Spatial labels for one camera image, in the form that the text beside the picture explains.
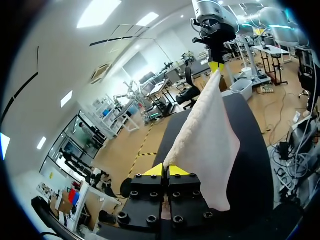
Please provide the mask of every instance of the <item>power strip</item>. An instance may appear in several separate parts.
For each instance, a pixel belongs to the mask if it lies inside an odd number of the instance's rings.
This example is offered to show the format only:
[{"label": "power strip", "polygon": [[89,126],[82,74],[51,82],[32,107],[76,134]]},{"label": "power strip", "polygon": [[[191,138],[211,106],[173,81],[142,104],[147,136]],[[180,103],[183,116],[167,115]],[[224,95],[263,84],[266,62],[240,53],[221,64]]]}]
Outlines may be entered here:
[{"label": "power strip", "polygon": [[275,91],[272,86],[261,86],[260,87],[261,93],[263,94],[273,94]]}]

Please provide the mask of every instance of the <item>office chair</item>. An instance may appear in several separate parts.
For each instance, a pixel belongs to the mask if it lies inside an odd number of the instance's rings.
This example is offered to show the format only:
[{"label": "office chair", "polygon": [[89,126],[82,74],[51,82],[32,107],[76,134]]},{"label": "office chair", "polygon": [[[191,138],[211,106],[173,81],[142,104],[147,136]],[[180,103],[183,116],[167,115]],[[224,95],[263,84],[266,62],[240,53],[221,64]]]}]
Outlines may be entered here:
[{"label": "office chair", "polygon": [[302,93],[299,94],[298,98],[301,96],[308,97],[308,102],[310,100],[310,92],[313,92],[315,89],[315,80],[313,78],[314,70],[308,66],[303,66],[302,64],[299,67],[298,78],[303,88]]},{"label": "office chair", "polygon": [[185,79],[186,82],[191,86],[190,88],[183,89],[176,97],[176,101],[179,105],[191,101],[187,106],[183,107],[184,110],[186,110],[188,107],[192,108],[196,104],[196,100],[193,98],[199,96],[201,94],[200,90],[194,85],[192,76],[191,76],[191,68],[186,67],[185,68]]}]

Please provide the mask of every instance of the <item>ceiling light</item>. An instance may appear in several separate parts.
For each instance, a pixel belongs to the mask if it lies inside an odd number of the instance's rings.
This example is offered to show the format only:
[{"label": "ceiling light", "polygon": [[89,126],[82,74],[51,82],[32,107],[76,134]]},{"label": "ceiling light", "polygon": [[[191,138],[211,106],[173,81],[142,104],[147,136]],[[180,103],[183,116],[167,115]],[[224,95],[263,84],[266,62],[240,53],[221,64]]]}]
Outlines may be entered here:
[{"label": "ceiling light", "polygon": [[42,147],[44,146],[46,141],[47,141],[47,139],[45,137],[43,137],[36,148],[39,150],[42,149]]},{"label": "ceiling light", "polygon": [[7,153],[7,149],[10,143],[10,137],[7,137],[4,134],[0,134],[1,135],[1,149],[2,149],[2,157],[3,160],[5,160],[6,157],[6,153]]},{"label": "ceiling light", "polygon": [[120,0],[93,0],[84,11],[77,28],[87,28],[104,24],[120,4]]},{"label": "ceiling light", "polygon": [[278,29],[292,29],[290,26],[281,26],[281,25],[269,25],[270,28],[278,28]]},{"label": "ceiling light", "polygon": [[72,98],[72,93],[73,93],[73,91],[69,92],[69,93],[61,100],[61,108],[63,108],[64,105],[66,105],[67,102],[70,101],[70,99]]},{"label": "ceiling light", "polygon": [[150,12],[147,16],[142,18],[136,25],[141,26],[141,27],[146,27],[150,23],[152,23],[155,19],[157,19],[158,17],[159,17],[158,14],[156,14],[154,12]]}]

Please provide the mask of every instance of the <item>ceiling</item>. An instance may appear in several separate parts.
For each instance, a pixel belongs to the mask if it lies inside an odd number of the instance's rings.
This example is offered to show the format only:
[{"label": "ceiling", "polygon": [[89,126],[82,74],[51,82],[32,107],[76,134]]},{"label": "ceiling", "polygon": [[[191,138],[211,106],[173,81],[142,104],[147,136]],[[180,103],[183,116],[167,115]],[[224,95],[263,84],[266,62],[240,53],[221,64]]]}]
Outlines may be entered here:
[{"label": "ceiling", "polygon": [[[121,63],[123,59],[127,61],[138,51],[134,48],[136,44],[146,46],[150,41],[133,38],[95,46],[90,44],[123,35],[137,36],[137,26],[128,32],[130,26],[119,25],[135,25],[150,12],[157,13],[159,18],[150,24],[150,29],[141,38],[156,38],[182,21],[194,17],[191,0],[122,0],[103,25],[77,28],[90,2],[51,1],[34,21],[16,56],[2,109],[31,76],[36,72],[39,74],[15,99],[2,125],[2,133],[11,138],[6,159],[9,172],[13,175],[40,169],[60,134],[59,129],[63,129],[77,112],[76,99],[89,84],[98,66]],[[243,2],[255,1],[225,0],[224,5]],[[61,108],[60,100],[71,90],[71,101]],[[47,142],[41,150],[37,150],[42,137],[46,137]]]}]

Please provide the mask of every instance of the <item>cardboard box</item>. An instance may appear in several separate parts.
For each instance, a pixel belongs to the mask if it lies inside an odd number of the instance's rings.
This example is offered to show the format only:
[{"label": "cardboard box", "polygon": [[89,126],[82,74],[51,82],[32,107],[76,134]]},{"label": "cardboard box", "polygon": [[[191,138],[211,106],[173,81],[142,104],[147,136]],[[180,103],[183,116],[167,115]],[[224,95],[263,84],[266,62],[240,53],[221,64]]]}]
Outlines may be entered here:
[{"label": "cardboard box", "polygon": [[52,197],[50,208],[56,216],[59,216],[59,212],[70,214],[73,205],[69,202],[68,196],[69,193],[67,191],[63,191],[59,198],[56,196]]}]

